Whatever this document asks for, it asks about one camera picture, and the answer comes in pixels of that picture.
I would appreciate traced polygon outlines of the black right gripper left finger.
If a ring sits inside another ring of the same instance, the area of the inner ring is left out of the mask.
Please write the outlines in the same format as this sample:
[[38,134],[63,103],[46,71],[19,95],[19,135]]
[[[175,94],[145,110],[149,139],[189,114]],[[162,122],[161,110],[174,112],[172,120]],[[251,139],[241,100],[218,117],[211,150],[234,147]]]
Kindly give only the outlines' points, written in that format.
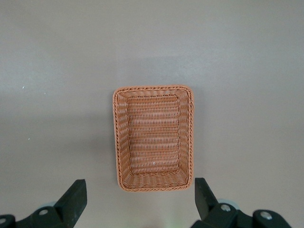
[[87,205],[86,181],[76,180],[53,205],[44,206],[28,217],[16,221],[15,216],[0,216],[2,228],[73,228]]

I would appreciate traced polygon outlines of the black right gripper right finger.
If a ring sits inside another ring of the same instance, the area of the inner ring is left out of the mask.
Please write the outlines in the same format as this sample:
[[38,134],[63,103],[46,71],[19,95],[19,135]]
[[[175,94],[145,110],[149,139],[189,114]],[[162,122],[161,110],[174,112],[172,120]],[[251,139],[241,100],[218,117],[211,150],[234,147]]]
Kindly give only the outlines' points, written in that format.
[[216,199],[204,178],[195,179],[195,203],[200,215],[193,228],[289,228],[290,224],[278,213],[258,209],[252,216],[229,203]]

